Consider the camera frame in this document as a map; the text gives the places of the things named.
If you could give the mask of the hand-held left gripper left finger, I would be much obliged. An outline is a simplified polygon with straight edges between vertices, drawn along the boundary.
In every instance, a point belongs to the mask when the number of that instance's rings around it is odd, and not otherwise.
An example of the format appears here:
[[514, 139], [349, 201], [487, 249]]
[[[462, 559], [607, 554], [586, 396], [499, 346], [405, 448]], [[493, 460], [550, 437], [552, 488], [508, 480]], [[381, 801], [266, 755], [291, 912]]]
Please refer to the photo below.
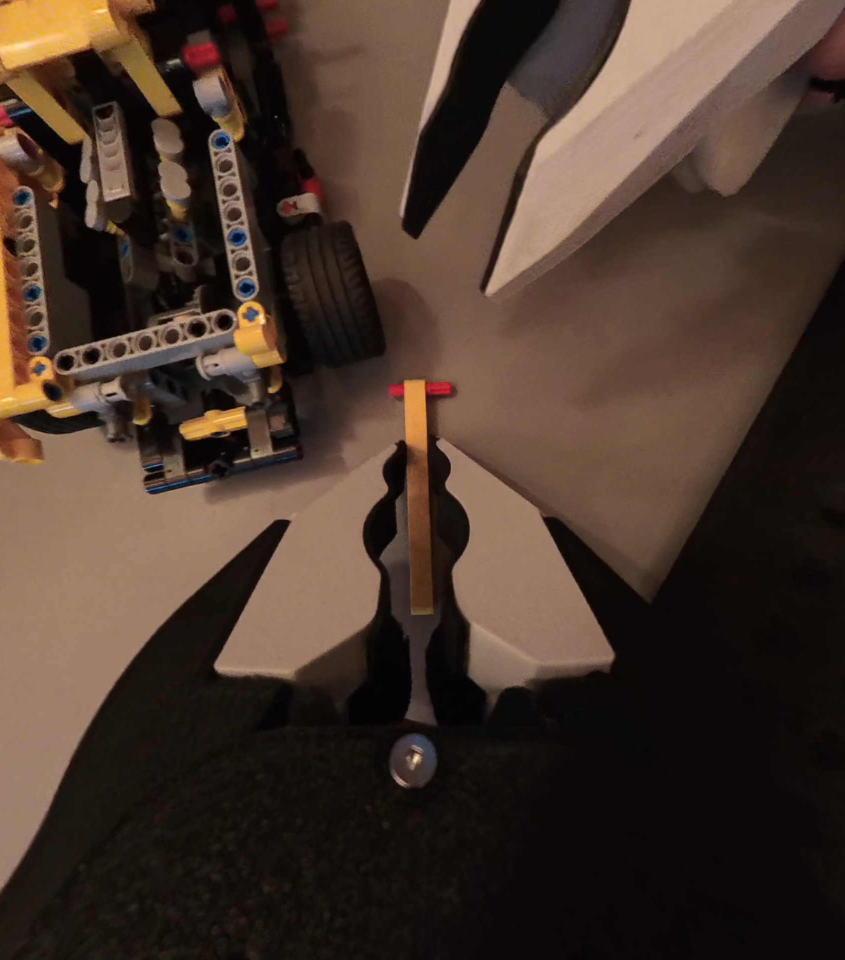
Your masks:
[[381, 563], [396, 535], [405, 463], [405, 444], [394, 443], [290, 519], [217, 674], [322, 690], [351, 710], [407, 709], [408, 641]]

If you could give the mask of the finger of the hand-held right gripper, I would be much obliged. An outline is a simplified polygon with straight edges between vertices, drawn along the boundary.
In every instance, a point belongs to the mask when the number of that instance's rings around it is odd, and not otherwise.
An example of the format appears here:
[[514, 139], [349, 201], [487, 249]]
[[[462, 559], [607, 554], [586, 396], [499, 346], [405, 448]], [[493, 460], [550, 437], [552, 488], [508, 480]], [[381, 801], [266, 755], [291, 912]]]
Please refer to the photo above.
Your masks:
[[418, 124], [400, 207], [421, 236], [485, 134], [501, 90], [559, 1], [452, 1]]
[[845, 2], [632, 2], [603, 68], [520, 164], [482, 280], [504, 297], [594, 238], [709, 127], [806, 54]]

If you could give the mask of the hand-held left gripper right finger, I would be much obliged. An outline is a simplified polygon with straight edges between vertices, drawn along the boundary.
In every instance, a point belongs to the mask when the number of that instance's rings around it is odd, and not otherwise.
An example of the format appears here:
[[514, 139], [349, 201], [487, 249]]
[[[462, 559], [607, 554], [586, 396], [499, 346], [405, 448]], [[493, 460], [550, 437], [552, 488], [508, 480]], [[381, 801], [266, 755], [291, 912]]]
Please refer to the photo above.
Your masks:
[[544, 515], [445, 439], [430, 448], [439, 622], [436, 710], [610, 672], [616, 654]]

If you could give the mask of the long yellow toy beam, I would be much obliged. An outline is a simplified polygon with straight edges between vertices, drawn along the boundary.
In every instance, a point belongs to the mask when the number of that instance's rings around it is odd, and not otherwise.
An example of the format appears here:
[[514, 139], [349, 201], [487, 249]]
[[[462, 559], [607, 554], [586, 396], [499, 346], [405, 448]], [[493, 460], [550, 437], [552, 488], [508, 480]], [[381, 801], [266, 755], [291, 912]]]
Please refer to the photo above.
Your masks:
[[409, 379], [403, 387], [409, 610], [413, 617], [422, 617], [435, 610], [427, 382]]

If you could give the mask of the grey desk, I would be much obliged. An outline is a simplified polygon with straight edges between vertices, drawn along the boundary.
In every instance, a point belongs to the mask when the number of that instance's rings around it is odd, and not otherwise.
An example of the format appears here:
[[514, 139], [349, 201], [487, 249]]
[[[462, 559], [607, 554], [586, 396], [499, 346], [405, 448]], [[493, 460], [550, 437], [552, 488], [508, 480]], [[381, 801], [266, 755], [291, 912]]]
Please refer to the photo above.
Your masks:
[[735, 195], [667, 175], [516, 294], [479, 282], [542, 116], [506, 90], [418, 239], [400, 200], [447, 2], [285, 2], [299, 139], [352, 223], [385, 357], [302, 378], [304, 458], [161, 495], [96, 431], [0, 462], [0, 890], [94, 714], [152, 634], [272, 521], [403, 431], [440, 431], [653, 594], [845, 256], [845, 102], [799, 112]]

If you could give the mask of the yellow toy car chassis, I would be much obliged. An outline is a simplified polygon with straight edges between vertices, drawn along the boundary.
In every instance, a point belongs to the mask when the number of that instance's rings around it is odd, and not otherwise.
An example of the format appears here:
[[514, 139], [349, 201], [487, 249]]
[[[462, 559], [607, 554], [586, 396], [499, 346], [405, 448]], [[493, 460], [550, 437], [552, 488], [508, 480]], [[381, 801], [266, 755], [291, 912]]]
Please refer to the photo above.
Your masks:
[[0, 462], [135, 443], [157, 495], [303, 458], [292, 378], [380, 357], [279, 2], [0, 1]]

